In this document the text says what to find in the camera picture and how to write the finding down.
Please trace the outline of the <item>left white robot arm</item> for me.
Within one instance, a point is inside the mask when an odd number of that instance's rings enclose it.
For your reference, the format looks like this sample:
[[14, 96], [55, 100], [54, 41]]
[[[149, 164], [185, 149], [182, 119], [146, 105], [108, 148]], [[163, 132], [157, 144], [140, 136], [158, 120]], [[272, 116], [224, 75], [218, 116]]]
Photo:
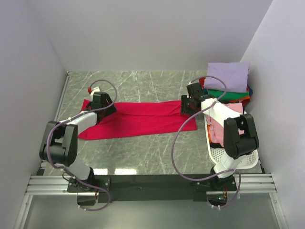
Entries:
[[91, 92], [91, 99], [75, 119], [49, 121], [39, 151], [42, 160], [49, 162], [51, 159], [51, 164], [56, 168], [68, 171], [73, 180], [79, 180], [78, 186], [85, 192], [94, 189], [95, 177], [93, 169], [77, 158], [78, 136], [117, 111], [114, 102], [105, 92]]

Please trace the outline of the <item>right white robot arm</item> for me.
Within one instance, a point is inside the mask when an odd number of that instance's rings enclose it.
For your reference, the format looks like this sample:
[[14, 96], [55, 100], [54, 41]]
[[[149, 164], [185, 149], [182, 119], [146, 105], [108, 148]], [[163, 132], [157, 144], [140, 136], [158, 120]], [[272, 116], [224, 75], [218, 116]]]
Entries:
[[181, 114], [190, 117], [178, 131], [182, 131], [196, 116], [205, 114], [223, 127], [224, 154], [211, 169], [211, 174], [204, 178], [190, 178], [176, 167], [174, 169], [184, 179], [198, 183], [209, 180], [212, 189], [220, 190], [226, 184], [225, 179], [233, 175], [242, 159], [259, 147], [254, 118], [250, 114], [236, 112], [217, 98], [205, 94], [199, 83], [189, 83], [186, 88], [188, 94], [181, 96]]

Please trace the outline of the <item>crimson red t shirt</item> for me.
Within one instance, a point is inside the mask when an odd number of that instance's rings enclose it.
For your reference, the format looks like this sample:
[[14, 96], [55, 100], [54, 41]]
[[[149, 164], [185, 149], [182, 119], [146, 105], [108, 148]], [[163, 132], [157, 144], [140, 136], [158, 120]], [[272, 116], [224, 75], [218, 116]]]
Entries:
[[101, 122], [82, 131], [82, 140], [101, 140], [174, 133], [190, 117], [180, 114], [180, 101], [159, 103], [115, 103], [117, 109]]

